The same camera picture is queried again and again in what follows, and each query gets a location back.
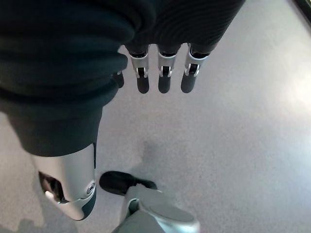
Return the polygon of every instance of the gray floor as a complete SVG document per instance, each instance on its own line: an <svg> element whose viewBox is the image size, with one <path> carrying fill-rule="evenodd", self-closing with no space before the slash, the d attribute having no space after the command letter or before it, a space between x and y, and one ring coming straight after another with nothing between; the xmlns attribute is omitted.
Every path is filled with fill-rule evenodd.
<svg viewBox="0 0 311 233"><path fill-rule="evenodd" d="M311 28L291 1L249 0L190 94L180 91L186 46L171 91L139 94L131 64L104 108L97 178L107 170L156 181L197 215L203 233L311 232ZM74 222L40 192L35 170L0 115L0 233L109 233L122 197L98 190Z"/></svg>

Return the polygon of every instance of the metal bolt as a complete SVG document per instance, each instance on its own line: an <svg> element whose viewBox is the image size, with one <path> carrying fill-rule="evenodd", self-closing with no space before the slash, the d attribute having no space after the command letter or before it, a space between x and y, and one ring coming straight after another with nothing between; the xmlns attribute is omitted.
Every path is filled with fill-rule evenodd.
<svg viewBox="0 0 311 233"><path fill-rule="evenodd" d="M90 187L87 189L87 191L86 191L86 194L90 194L92 191L93 191L93 189L95 188L95 183L93 183L93 184L91 184L90 185Z"/></svg>

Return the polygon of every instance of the metal joint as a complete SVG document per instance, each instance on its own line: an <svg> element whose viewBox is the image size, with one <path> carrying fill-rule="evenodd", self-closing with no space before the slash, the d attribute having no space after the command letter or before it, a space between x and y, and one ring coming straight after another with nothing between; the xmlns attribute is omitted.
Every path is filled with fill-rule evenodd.
<svg viewBox="0 0 311 233"><path fill-rule="evenodd" d="M136 77L139 79L143 74L144 78L148 77L148 53L143 57L134 57L130 55L133 69L135 71Z"/></svg>
<svg viewBox="0 0 311 233"><path fill-rule="evenodd" d="M159 75L163 77L163 67L168 67L169 72L167 74L168 77L172 75L174 63L175 63L176 54L170 57L163 56L160 52L158 54L158 68L159 68Z"/></svg>
<svg viewBox="0 0 311 233"><path fill-rule="evenodd" d="M187 57L186 57L186 62L185 62L185 75L189 75L189 71L191 66L193 67L193 65L197 65L195 68L195 71L192 71L194 74L194 77L196 77L199 72L200 72L200 68L202 65L204 65L205 61L207 60L208 55L203 57L203 58L196 58L191 54L191 46L189 46L188 49L188 53L187 53Z"/></svg>

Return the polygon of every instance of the black fingertip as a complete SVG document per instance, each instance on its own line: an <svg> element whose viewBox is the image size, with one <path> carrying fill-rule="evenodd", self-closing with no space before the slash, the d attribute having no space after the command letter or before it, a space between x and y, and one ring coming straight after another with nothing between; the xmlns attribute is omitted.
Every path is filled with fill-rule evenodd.
<svg viewBox="0 0 311 233"><path fill-rule="evenodd" d="M193 74L186 75L184 73L183 79L181 81L181 90L184 93L189 93L190 91L193 90L194 84L195 84L195 79Z"/></svg>
<svg viewBox="0 0 311 233"><path fill-rule="evenodd" d="M137 79L137 88L139 90L140 93L145 94L149 91L149 79L144 78L144 77L140 77L139 79Z"/></svg>
<svg viewBox="0 0 311 233"><path fill-rule="evenodd" d="M114 73L112 75L112 78L114 81L117 82L119 88L122 88L124 86L124 78L122 72Z"/></svg>
<svg viewBox="0 0 311 233"><path fill-rule="evenodd" d="M170 87L171 87L171 78L168 77L167 75L164 75L163 77L159 76L159 84L158 84L159 91L165 94L170 90Z"/></svg>

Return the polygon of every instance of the robotic hand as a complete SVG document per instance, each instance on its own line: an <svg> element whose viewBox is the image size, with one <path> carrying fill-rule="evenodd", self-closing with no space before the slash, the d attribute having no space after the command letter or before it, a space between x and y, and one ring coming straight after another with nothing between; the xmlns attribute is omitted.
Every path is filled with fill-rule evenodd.
<svg viewBox="0 0 311 233"><path fill-rule="evenodd" d="M154 182L109 171L99 181L107 192L125 196L121 223L113 233L199 233L200 223L173 206Z"/></svg>
<svg viewBox="0 0 311 233"><path fill-rule="evenodd" d="M166 93L178 49L188 43L181 83L188 93L244 1L0 1L0 111L32 154L49 200L75 220L94 206L102 108L124 84L119 47L128 49L138 90L147 93L148 47L157 44L158 88ZM141 211L129 219L154 221Z"/></svg>

